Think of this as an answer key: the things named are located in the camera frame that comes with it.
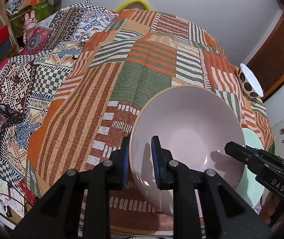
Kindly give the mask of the right hand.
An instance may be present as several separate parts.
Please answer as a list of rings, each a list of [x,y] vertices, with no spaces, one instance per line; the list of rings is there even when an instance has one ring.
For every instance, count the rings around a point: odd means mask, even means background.
[[[275,213],[275,210],[280,202],[281,199],[272,192],[270,192],[266,197],[259,216],[267,225],[270,224],[271,216]]]

